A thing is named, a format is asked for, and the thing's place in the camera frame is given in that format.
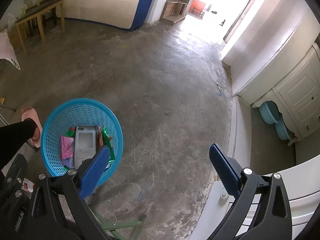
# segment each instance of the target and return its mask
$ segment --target red object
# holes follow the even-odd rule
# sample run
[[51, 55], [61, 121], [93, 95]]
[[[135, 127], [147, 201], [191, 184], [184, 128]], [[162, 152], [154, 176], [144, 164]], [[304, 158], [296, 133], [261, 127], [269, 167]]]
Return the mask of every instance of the red object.
[[201, 2], [199, 0], [193, 0], [189, 10], [193, 11], [193, 8], [196, 8], [195, 11], [197, 13], [201, 13], [204, 7], [205, 7], [204, 2]]

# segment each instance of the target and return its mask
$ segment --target green wrapper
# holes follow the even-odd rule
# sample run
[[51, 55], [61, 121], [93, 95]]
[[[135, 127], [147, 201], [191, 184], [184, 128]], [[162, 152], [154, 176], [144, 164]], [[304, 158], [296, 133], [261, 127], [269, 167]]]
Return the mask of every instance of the green wrapper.
[[108, 136], [108, 131], [107, 131], [107, 128], [105, 126], [102, 127], [102, 141], [103, 141], [103, 144], [105, 146], [107, 146], [110, 150], [110, 160], [109, 162], [113, 162], [116, 157], [115, 157], [115, 152], [113, 151], [113, 148], [111, 146], [111, 142], [109, 140], [109, 136]]
[[70, 127], [65, 136], [66, 137], [75, 137], [75, 135], [76, 135], [75, 130], [72, 127]]

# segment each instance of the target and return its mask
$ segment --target white cabinet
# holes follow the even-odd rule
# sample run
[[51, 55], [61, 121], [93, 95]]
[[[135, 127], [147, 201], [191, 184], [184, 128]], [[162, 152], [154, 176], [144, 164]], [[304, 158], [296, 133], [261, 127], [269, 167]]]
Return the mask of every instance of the white cabinet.
[[316, 43], [295, 68], [253, 106], [274, 101], [299, 140], [320, 127], [320, 50]]

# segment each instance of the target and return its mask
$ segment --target blue gripper pad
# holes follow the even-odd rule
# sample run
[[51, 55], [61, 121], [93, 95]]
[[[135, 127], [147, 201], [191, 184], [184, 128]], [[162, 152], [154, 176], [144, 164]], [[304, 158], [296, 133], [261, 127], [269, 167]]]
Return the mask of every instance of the blue gripper pad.
[[92, 194], [106, 166], [108, 165], [108, 162], [110, 160], [109, 148], [103, 147], [98, 155], [93, 158], [94, 160], [92, 161], [86, 172], [83, 174], [80, 181], [79, 196], [82, 200]]
[[226, 191], [237, 199], [240, 195], [242, 167], [234, 158], [225, 156], [216, 143], [210, 146], [209, 157]]

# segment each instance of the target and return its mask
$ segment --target mattress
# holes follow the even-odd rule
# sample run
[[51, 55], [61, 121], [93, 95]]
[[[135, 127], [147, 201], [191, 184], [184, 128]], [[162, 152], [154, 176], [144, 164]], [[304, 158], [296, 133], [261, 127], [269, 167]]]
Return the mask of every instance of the mattress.
[[152, 0], [64, 0], [65, 18], [115, 26], [125, 30], [140, 28]]

